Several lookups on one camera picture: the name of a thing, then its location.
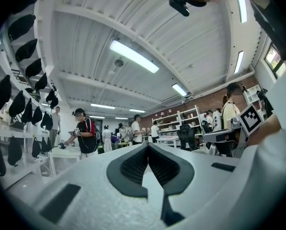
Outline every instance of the person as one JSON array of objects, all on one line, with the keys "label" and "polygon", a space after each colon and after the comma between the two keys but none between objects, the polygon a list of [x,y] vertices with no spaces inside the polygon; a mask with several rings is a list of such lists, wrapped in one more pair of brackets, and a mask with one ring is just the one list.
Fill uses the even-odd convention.
[{"label": "person", "polygon": [[49,132],[49,139],[50,139],[52,148],[55,147],[55,141],[56,141],[57,134],[59,135],[61,132],[61,125],[60,125],[61,117],[59,115],[59,112],[60,112],[60,107],[57,106],[56,112],[51,115],[53,126]]},{"label": "person", "polygon": [[124,142],[128,142],[128,128],[122,123],[119,123],[119,133],[122,135],[121,139],[124,140]]},{"label": "person", "polygon": [[119,149],[119,138],[115,135],[111,136],[111,142],[112,142],[112,149],[116,150]]},{"label": "person", "polygon": [[239,83],[230,83],[226,88],[226,94],[223,97],[222,117],[224,128],[230,128],[230,120],[240,114],[238,107],[235,105],[239,99],[242,99],[243,92]]},{"label": "person", "polygon": [[104,151],[105,151],[105,152],[112,151],[112,146],[111,146],[111,131],[109,130],[109,125],[105,125],[105,126],[104,126],[103,142],[104,142]]},{"label": "person", "polygon": [[94,122],[86,117],[84,109],[78,108],[73,113],[79,123],[77,124],[76,131],[69,132],[71,137],[62,144],[61,148],[65,148],[69,143],[72,143],[78,138],[79,147],[81,150],[81,159],[97,155],[97,139],[95,137],[95,124]]},{"label": "person", "polygon": [[142,134],[146,133],[145,130],[140,130],[140,125],[139,125],[140,121],[141,121],[141,116],[139,114],[136,114],[134,116],[134,122],[131,125],[131,130],[133,133],[133,141],[132,141],[133,145],[142,144]]},{"label": "person", "polygon": [[213,112],[211,110],[207,111],[207,123],[208,123],[208,128],[210,132],[212,132],[212,129],[213,129],[212,113]]},{"label": "person", "polygon": [[157,126],[157,121],[154,121],[153,126],[151,127],[153,143],[156,143],[157,139],[159,139],[158,131],[159,131],[159,128]]}]

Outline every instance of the fluorescent ceiling light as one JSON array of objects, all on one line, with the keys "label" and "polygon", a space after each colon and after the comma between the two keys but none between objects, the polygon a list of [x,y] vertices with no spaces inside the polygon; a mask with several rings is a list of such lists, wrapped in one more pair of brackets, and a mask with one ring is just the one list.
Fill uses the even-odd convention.
[{"label": "fluorescent ceiling light", "polygon": [[237,60],[235,73],[237,73],[239,71],[239,69],[240,69],[242,58],[243,58],[243,54],[244,54],[244,51],[240,51],[239,54],[238,54],[238,60]]},{"label": "fluorescent ceiling light", "polygon": [[101,118],[104,119],[105,117],[98,117],[98,116],[90,116],[91,118]]},{"label": "fluorescent ceiling light", "polygon": [[101,107],[101,108],[107,108],[107,109],[115,109],[115,107],[114,107],[114,106],[99,105],[99,104],[93,104],[93,103],[91,103],[91,106],[94,106],[94,107]]},{"label": "fluorescent ceiling light", "polygon": [[245,5],[245,0],[238,0],[238,5],[239,5],[240,21],[241,23],[245,23],[246,21],[248,21],[247,7]]},{"label": "fluorescent ceiling light", "polygon": [[159,67],[156,66],[154,63],[140,55],[139,53],[135,52],[131,48],[128,48],[124,44],[114,40],[111,45],[110,49],[118,54],[134,61],[135,63],[139,64],[140,66],[144,67],[145,69],[155,73],[159,70]]},{"label": "fluorescent ceiling light", "polygon": [[186,96],[187,95],[187,93],[177,83],[174,84],[172,87],[173,87],[174,90],[176,90],[182,96]]},{"label": "fluorescent ceiling light", "polygon": [[135,109],[129,109],[129,111],[135,112],[135,113],[145,113],[145,111],[135,110]]}]

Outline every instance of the cap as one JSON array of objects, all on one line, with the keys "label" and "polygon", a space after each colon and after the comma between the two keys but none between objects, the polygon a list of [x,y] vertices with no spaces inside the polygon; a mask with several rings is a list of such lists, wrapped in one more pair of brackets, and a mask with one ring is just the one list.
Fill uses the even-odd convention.
[{"label": "cap", "polygon": [[204,7],[206,6],[206,2],[199,2],[199,1],[193,1],[193,0],[185,0],[188,4],[195,6],[195,7]]}]

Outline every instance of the white table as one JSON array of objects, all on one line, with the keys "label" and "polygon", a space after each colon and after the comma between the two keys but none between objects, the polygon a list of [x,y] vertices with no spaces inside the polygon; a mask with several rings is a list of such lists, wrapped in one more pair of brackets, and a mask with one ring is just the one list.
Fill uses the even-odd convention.
[{"label": "white table", "polygon": [[47,157],[38,156],[38,160],[35,160],[31,155],[23,153],[22,158],[16,163],[17,166],[11,166],[8,163],[8,156],[3,156],[4,163],[6,166],[6,174],[0,176],[0,183],[3,189],[7,189],[26,175],[34,172],[36,175],[40,176],[42,180],[42,173],[40,166],[47,161]]},{"label": "white table", "polygon": [[66,147],[65,149],[53,148],[49,153],[50,167],[52,176],[56,176],[56,167],[53,158],[65,158],[65,159],[76,159],[77,162],[80,160],[81,151],[80,148]]},{"label": "white table", "polygon": [[158,138],[157,143],[160,143],[160,141],[173,141],[174,148],[177,148],[177,144],[176,144],[177,140],[179,140],[178,136],[170,136],[170,137]]}]

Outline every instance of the black office chair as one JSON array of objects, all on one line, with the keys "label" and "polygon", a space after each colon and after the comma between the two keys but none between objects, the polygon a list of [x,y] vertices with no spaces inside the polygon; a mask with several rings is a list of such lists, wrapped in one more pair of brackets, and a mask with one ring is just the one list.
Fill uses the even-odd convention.
[{"label": "black office chair", "polygon": [[180,149],[190,151],[198,149],[195,144],[195,130],[190,125],[181,125],[177,135],[180,139]]}]

